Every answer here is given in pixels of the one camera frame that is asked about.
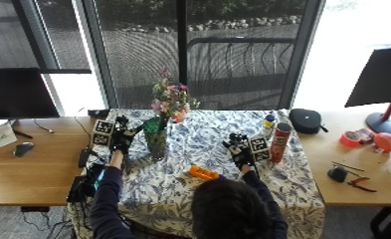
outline flower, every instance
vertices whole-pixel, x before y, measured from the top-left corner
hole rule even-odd
[[[190,101],[188,90],[188,86],[174,82],[172,74],[164,69],[153,86],[154,100],[152,103],[154,112],[164,120],[172,119],[174,122],[182,122],[190,108],[197,108],[198,102]]]

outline chair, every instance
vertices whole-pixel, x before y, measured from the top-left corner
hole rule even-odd
[[[370,229],[375,239],[391,239],[391,219],[387,225],[380,229],[383,222],[391,216],[391,207],[383,207],[370,222]]]

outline red ball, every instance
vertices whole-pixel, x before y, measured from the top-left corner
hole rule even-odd
[[[382,148],[384,151],[391,151],[391,133],[380,132],[375,135],[375,144],[378,148]]]

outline red can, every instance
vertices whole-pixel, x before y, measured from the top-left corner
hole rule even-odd
[[[282,161],[290,132],[291,126],[286,122],[277,124],[270,147],[271,162],[274,163],[279,163]]]

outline sleeve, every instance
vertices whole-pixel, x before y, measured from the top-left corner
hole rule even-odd
[[[271,219],[274,222],[274,238],[287,238],[287,224],[279,212],[277,202],[273,199],[269,188],[265,183],[258,179],[254,171],[249,171],[242,177],[245,183],[257,191],[259,198],[267,206]]]
[[[121,183],[121,171],[116,167],[108,166],[91,207],[94,238],[134,238],[117,213]]]

